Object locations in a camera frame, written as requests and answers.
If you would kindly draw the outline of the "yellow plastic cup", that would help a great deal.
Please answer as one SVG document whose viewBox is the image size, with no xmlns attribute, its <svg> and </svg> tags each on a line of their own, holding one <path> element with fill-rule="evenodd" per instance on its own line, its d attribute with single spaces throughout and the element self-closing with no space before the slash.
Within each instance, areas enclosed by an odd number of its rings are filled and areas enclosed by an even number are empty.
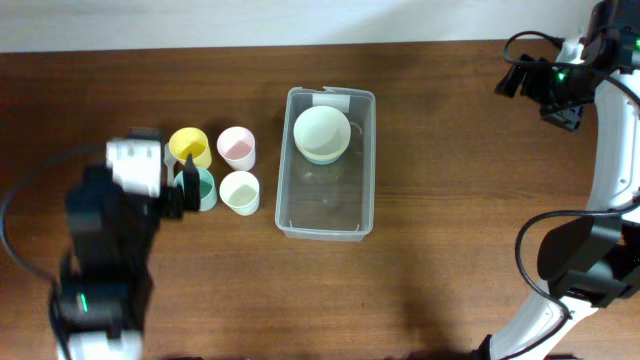
<svg viewBox="0 0 640 360">
<path fill-rule="evenodd" d="M 192 157 L 196 167 L 208 169 L 212 154 L 207 135 L 196 127 L 185 127 L 174 132 L 169 139 L 169 151 L 182 165 Z"/>
</svg>

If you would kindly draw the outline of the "yellow plastic bowl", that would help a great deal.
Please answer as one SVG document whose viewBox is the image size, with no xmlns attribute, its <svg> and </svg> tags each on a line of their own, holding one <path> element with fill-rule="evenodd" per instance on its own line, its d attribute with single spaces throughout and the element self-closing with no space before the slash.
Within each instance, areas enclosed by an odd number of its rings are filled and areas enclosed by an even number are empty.
<svg viewBox="0 0 640 360">
<path fill-rule="evenodd" d="M 303 157 L 315 164 L 330 164 L 337 161 L 346 151 L 344 144 L 324 144 L 319 147 L 305 147 L 303 144 L 296 144 L 297 150 Z"/>
</svg>

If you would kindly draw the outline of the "green plastic bowl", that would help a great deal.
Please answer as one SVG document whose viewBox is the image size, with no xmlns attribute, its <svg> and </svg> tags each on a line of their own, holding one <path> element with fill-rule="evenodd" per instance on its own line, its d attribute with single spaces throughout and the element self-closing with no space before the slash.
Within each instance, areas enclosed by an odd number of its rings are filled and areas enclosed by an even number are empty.
<svg viewBox="0 0 640 360">
<path fill-rule="evenodd" d="M 332 164 L 342 156 L 342 152 L 340 151 L 330 153 L 330 154 L 314 154 L 311 152 L 302 151 L 301 154 L 307 161 L 316 165 Z"/>
</svg>

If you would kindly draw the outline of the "white plastic bowl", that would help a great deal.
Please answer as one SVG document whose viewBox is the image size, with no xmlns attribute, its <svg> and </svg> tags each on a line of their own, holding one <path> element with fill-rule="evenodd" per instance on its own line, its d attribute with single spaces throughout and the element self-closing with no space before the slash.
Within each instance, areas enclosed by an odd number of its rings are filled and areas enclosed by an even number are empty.
<svg viewBox="0 0 640 360">
<path fill-rule="evenodd" d="M 294 123 L 294 142 L 305 147 L 344 144 L 351 139 L 351 125 L 346 115 L 330 106 L 314 106 L 303 111 Z"/>
</svg>

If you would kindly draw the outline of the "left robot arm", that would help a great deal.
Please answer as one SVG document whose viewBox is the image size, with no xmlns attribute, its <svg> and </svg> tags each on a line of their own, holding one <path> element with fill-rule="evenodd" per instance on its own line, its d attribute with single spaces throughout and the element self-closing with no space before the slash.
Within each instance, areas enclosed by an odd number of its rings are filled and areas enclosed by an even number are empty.
<svg viewBox="0 0 640 360">
<path fill-rule="evenodd" d="M 153 239 L 185 211 L 181 189 L 162 181 L 163 140 L 144 128 L 112 139 L 65 197 L 72 248 L 49 300 L 61 359 L 141 356 Z"/>
</svg>

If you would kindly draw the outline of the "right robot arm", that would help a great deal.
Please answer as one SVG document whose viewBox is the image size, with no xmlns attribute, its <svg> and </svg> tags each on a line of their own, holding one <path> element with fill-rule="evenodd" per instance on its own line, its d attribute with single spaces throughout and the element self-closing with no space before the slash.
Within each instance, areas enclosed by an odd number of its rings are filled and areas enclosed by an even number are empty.
<svg viewBox="0 0 640 360">
<path fill-rule="evenodd" d="M 497 94 L 526 96 L 540 115 L 574 131 L 587 104 L 598 114 L 598 144 L 586 209 L 537 215 L 519 230 L 515 259 L 534 224 L 555 217 L 568 223 L 547 233 L 537 260 L 539 283 L 514 319 L 487 336 L 471 359 L 549 359 L 552 349 L 581 320 L 639 289 L 639 4 L 601 1 L 586 32 L 550 37 L 555 61 L 521 55 Z"/>
</svg>

